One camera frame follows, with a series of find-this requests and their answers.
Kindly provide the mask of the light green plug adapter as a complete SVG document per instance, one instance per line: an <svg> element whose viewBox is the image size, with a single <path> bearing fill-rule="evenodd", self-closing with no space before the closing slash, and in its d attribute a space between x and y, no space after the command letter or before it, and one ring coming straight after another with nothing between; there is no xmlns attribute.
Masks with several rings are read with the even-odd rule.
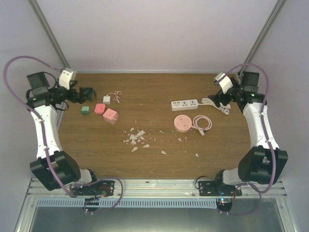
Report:
<svg viewBox="0 0 309 232"><path fill-rule="evenodd" d="M82 115L88 115L90 113L90 107L89 106L83 106L81 108Z"/></svg>

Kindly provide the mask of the red pink charger plug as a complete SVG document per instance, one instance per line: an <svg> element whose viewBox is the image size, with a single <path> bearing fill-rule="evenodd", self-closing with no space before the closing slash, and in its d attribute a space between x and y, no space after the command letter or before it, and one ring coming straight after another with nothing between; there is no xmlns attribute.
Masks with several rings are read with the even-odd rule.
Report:
<svg viewBox="0 0 309 232"><path fill-rule="evenodd" d="M97 103L94 109L95 114L102 115L105 112L106 105L103 103Z"/></svg>

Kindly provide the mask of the small grey white plug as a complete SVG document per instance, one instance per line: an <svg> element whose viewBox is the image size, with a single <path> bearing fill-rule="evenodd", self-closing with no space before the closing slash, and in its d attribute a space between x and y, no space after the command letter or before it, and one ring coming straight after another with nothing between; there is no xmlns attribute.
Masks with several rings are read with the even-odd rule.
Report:
<svg viewBox="0 0 309 232"><path fill-rule="evenodd" d="M110 96L104 96L102 103L109 105L111 103L111 97Z"/></svg>

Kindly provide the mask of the pink cube socket adapter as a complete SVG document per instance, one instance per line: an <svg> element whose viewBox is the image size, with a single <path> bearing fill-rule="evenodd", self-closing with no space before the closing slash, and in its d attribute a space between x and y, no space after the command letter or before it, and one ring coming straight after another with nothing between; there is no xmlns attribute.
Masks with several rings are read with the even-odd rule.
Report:
<svg viewBox="0 0 309 232"><path fill-rule="evenodd" d="M103 114L103 119L112 125L116 123L118 118L119 118L118 113L110 108L108 108Z"/></svg>

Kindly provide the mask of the white power strip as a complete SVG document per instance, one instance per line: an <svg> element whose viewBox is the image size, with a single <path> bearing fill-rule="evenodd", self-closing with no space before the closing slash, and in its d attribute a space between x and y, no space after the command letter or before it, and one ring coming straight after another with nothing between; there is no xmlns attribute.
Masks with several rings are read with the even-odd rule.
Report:
<svg viewBox="0 0 309 232"><path fill-rule="evenodd" d="M198 108L198 106L199 103L197 99L171 102L172 111L195 110Z"/></svg>

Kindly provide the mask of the pink round socket tower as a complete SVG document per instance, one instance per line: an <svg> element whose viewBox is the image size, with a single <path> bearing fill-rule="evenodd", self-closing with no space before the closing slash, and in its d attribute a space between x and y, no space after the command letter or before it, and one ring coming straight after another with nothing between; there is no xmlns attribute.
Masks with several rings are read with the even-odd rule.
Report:
<svg viewBox="0 0 309 232"><path fill-rule="evenodd" d="M176 131L186 133L192 128L192 120L187 115L178 115L174 118L173 125Z"/></svg>

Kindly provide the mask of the dark green cube plug adapter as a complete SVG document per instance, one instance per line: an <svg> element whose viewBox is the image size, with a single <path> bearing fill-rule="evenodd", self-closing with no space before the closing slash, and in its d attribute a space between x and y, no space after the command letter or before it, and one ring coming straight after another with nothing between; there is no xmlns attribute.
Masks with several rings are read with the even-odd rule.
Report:
<svg viewBox="0 0 309 232"><path fill-rule="evenodd" d="M97 93L96 93L96 91L92 87L87 88L85 90L85 98L86 98L86 100L93 102L95 100L96 96L97 96Z"/></svg>

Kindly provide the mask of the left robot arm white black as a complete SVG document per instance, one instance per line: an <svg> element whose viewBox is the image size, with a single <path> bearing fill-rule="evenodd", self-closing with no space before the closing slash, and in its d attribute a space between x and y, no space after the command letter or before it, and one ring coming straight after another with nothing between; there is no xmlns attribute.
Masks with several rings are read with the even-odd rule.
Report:
<svg viewBox="0 0 309 232"><path fill-rule="evenodd" d="M99 182L90 169L80 169L77 162L62 148L57 127L57 113L61 103L93 101L96 92L91 87L76 90L76 71L65 68L51 87L46 72L27 76L31 88L26 92L27 106L34 120L37 134L37 159L30 163L31 172L49 191L67 184L83 184L88 195L99 191Z"/></svg>

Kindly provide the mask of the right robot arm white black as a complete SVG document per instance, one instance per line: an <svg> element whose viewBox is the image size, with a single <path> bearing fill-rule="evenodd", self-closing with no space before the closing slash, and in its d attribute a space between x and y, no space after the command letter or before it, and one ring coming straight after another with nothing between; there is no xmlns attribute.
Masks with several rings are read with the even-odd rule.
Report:
<svg viewBox="0 0 309 232"><path fill-rule="evenodd" d="M240 82L225 73L214 78L221 89L210 99L217 107L237 103L244 115L251 141L251 149L239 162L238 167L221 170L215 177L214 191L226 195L231 187L248 183L266 185L266 193L275 184L288 160L286 151L276 143L267 117L266 95L258 93L259 73L245 72Z"/></svg>

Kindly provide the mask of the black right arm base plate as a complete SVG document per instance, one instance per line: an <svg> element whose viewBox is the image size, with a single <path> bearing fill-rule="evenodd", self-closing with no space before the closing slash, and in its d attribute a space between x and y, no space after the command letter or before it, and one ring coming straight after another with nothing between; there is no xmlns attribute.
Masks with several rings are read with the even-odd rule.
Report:
<svg viewBox="0 0 309 232"><path fill-rule="evenodd" d="M233 197L241 196L242 191L233 185L219 184L212 180L198 180L197 188L200 196Z"/></svg>

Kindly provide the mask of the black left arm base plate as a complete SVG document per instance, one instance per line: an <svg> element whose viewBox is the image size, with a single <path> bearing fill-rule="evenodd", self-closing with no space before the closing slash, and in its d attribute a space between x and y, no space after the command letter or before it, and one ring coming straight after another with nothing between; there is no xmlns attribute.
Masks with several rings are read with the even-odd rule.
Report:
<svg viewBox="0 0 309 232"><path fill-rule="evenodd" d="M73 187L74 196L108 197L113 196L115 182L112 180L99 181L93 185Z"/></svg>

